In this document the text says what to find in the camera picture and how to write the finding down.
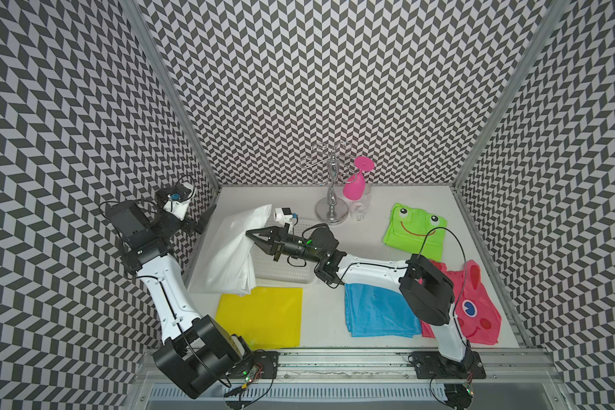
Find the yellow raincoat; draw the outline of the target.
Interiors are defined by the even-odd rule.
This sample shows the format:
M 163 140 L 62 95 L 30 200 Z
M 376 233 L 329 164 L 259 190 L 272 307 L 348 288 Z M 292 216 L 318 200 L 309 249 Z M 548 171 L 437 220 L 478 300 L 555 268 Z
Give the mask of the yellow raincoat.
M 256 287 L 249 295 L 224 294 L 216 321 L 253 350 L 297 348 L 302 333 L 301 288 Z

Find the white plastic perforated basket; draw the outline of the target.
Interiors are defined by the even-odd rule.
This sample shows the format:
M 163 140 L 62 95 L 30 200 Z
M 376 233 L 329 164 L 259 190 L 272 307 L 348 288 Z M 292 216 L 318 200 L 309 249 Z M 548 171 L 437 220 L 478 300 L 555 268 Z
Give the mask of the white plastic perforated basket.
M 265 254 L 257 245 L 252 246 L 250 255 L 258 282 L 266 281 L 278 286 L 289 286 L 308 285 L 316 280 L 314 262 L 288 259 L 288 256 L 285 255 L 275 261 L 272 256 Z

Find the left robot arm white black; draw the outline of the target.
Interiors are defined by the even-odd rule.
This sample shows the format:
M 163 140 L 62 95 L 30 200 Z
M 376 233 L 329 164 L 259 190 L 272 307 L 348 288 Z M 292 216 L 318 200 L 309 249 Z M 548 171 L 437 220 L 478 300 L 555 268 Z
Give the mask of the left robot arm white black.
M 119 236 L 126 274 L 146 286 L 157 311 L 162 346 L 152 355 L 155 365 L 192 399 L 215 383 L 231 387 L 229 374 L 249 353 L 242 338 L 196 310 L 183 282 L 172 240 L 179 231 L 203 233 L 215 211 L 189 217 L 195 195 L 191 183 L 179 181 L 155 193 L 153 219 L 137 200 L 110 203 L 104 212 Z

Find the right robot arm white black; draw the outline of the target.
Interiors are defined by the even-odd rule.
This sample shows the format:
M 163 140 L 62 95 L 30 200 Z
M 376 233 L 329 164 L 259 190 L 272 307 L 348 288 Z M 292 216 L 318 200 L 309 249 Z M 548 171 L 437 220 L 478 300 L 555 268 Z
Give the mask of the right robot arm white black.
M 468 368 L 473 351 L 455 314 L 454 283 L 432 261 L 414 254 L 406 261 L 377 261 L 338 249 L 329 225 L 309 227 L 309 237 L 290 233 L 290 226 L 251 229 L 246 237 L 265 254 L 314 263 L 314 275 L 331 288 L 371 285 L 403 296 L 414 316 L 430 325 L 441 361 Z

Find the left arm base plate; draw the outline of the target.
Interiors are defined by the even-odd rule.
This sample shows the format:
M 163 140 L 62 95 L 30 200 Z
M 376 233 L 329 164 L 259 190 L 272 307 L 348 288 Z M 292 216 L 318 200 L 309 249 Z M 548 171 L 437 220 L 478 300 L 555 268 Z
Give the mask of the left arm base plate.
M 244 355 L 244 358 L 230 370 L 228 377 L 234 379 L 252 378 L 275 379 L 278 373 L 278 351 L 255 350 Z

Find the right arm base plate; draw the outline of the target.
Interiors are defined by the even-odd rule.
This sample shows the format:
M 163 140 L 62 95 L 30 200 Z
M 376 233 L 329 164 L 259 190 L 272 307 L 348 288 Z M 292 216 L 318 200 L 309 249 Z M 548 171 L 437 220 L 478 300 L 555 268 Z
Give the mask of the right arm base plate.
M 487 373 L 478 352 L 469 350 L 461 362 L 450 360 L 437 350 L 415 351 L 408 357 L 418 379 L 469 379 L 487 378 Z

